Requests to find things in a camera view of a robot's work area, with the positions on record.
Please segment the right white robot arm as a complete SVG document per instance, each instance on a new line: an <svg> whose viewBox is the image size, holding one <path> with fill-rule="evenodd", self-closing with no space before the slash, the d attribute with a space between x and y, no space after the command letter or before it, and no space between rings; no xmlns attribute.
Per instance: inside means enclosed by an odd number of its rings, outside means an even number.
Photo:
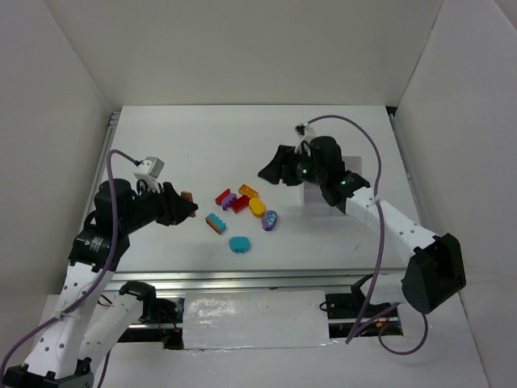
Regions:
<svg viewBox="0 0 517 388"><path fill-rule="evenodd" d="M332 137L314 137L298 146L281 145L258 172L272 184L317 185L326 203L377 232L406 264L404 272L366 276L352 292L372 305L407 303L429 314L466 285L460 243L418 225L381 199L362 176L349 171Z"/></svg>

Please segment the brown small lego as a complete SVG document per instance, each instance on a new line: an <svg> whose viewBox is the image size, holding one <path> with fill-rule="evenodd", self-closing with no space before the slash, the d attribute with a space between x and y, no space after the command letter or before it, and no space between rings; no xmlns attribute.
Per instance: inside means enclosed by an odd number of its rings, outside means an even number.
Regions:
<svg viewBox="0 0 517 388"><path fill-rule="evenodd" d="M190 193L190 192L187 192L187 191L181 191L180 193L180 196L184 199L184 200L188 200L190 202L194 202L193 201L193 195ZM189 217L196 217L196 211L192 212Z"/></svg>

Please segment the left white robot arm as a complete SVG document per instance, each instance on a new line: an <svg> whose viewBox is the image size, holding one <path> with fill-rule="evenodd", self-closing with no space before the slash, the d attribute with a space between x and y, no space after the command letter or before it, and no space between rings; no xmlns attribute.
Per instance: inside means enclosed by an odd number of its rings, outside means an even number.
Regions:
<svg viewBox="0 0 517 388"><path fill-rule="evenodd" d="M95 208L73 242L69 266L54 315L36 328L37 345L21 365L3 365L3 387L92 387L111 349L130 324L154 320L165 301L145 282L123 284L96 323L90 320L104 289L129 249L129 235L150 223L176 226L198 209L190 192L171 183L148 189L125 179L104 181Z"/></svg>

